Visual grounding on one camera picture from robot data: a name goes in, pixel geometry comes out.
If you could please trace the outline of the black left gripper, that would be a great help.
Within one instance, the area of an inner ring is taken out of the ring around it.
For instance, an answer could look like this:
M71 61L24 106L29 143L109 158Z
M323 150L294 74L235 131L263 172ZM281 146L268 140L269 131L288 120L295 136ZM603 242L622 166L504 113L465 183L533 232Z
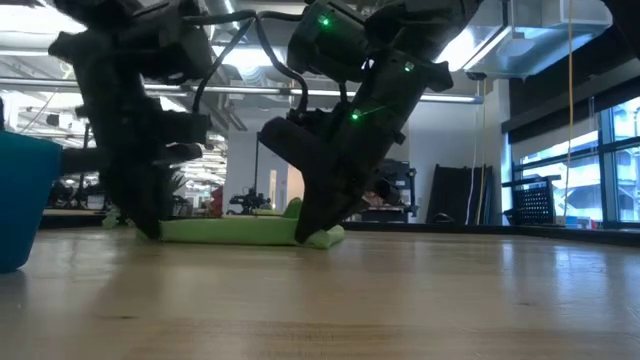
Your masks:
M161 222L172 214L169 167L152 167L143 189L141 169L107 169L121 164L175 164L202 155L210 130L207 115L162 108L142 82L80 82L83 104L76 114L89 120L96 146L66 149L62 171L102 172L106 193L149 239L161 237Z

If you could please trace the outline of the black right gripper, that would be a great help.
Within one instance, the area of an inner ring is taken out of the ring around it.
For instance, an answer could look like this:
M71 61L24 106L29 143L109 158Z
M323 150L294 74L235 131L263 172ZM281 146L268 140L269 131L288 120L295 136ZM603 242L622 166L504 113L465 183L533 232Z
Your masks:
M365 73L351 108L329 142L288 121L269 120L260 142L301 171L304 194L294 238L306 243L368 207L363 195L376 194L375 169L391 146L403 141L401 129L424 91L453 86L449 64L418 61L392 52Z

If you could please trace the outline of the green microfiber towel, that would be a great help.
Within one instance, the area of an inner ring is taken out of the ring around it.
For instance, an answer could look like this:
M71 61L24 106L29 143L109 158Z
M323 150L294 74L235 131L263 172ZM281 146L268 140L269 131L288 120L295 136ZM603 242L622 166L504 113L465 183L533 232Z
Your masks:
M303 201L296 197L283 214L189 218L163 221L159 240L174 243L214 245L303 246L328 250L345 239L345 230L336 225L320 230L303 243L295 239L295 230Z

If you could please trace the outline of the potted artificial green plant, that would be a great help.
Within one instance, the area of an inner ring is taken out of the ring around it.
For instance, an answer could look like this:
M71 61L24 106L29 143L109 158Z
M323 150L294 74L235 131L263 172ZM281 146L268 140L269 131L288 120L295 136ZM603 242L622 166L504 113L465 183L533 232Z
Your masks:
M173 198L172 198L172 214L167 220L170 220L175 215L176 205L182 204L185 202L185 199L182 195L177 195L177 192L179 191L179 189L186 184L184 173L179 171L177 168L170 168L170 169L173 172L173 177L171 180L171 191L173 192ZM143 180L142 180L143 182L142 192L143 192L143 189L145 188L146 180L149 177L149 175L148 173L142 173L142 176L143 176ZM129 220L125 215L121 214L120 210L114 205L114 203L111 201L107 193L106 193L105 199L110 201L112 207L110 210L107 211L106 217L102 221L102 225L104 227L111 228L111 227L114 227L115 225L125 224L125 225L128 225L129 227L136 228L135 224L131 220Z

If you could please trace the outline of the white door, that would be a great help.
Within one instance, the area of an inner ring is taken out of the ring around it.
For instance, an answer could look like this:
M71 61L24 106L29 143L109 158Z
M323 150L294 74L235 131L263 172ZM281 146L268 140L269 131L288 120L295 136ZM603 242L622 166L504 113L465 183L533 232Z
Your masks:
M286 205L295 199L304 197L304 179L302 173L292 165L288 165L286 180Z

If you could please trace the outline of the black monitor on stand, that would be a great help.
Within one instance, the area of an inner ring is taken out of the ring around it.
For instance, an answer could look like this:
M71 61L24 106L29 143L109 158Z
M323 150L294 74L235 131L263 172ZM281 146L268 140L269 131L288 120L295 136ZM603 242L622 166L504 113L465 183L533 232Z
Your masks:
M416 204L415 176L416 169L408 161L385 159L381 170L385 179L392 183L401 195L400 205L385 204L377 216L379 222L409 223L415 218L419 206Z

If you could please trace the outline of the black leaning panel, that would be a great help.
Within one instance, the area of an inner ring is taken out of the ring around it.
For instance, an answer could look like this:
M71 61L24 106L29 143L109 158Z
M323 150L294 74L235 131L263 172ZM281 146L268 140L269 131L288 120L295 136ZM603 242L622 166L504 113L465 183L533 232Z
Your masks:
M427 223L490 225L492 166L454 168L437 164L427 209Z

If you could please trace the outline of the teal plastic bin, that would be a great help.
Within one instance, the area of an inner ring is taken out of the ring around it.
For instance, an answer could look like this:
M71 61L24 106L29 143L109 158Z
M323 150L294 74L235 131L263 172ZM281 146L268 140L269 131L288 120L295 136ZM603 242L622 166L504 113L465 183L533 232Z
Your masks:
M0 132L0 273L28 261L61 153L51 141Z

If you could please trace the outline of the long ceiling light bar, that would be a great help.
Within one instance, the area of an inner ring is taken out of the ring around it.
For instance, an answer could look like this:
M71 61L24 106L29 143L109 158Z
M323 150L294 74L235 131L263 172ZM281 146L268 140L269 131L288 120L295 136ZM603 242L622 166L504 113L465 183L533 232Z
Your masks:
M17 78L0 77L0 88L18 90L31 89L33 91L45 91L46 89L58 89L62 92L78 92L79 86L74 80L64 79L40 79L40 78ZM167 96L168 94L178 94L185 96L188 92L194 91L191 85L163 85L148 83L144 85L146 91ZM236 94L236 95L269 95L269 96L298 96L303 95L303 91L298 88L268 88L268 87L247 87L247 86L206 86L205 93ZM481 96L448 95L424 93L421 102L430 103L454 103L454 104L482 104L484 98Z

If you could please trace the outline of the black perforated cart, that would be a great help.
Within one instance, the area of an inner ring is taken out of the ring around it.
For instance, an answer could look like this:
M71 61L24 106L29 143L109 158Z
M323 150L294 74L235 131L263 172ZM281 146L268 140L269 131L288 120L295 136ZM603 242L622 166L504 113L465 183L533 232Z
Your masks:
M512 195L512 208L504 215L512 226L553 226L555 224L555 202L553 182L560 175L534 177L502 184Z

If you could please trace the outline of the black metal table frame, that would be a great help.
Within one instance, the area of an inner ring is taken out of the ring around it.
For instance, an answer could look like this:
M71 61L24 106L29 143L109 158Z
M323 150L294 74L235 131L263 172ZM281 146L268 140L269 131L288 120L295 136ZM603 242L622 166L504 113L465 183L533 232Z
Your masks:
M40 230L85 228L101 225L102 216L90 215L43 215ZM346 222L341 224L348 231L400 232L400 233L444 233L519 235L557 240L593 243L640 249L640 232L622 230L584 230L540 226L494 226L494 225L444 225Z

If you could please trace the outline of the silver rectangular air duct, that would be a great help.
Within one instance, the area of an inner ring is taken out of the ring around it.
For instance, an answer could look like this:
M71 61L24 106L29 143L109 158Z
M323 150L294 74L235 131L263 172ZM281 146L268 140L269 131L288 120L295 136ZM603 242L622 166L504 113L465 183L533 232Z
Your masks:
M526 78L612 25L601 0L484 0L437 60L448 62L452 72Z

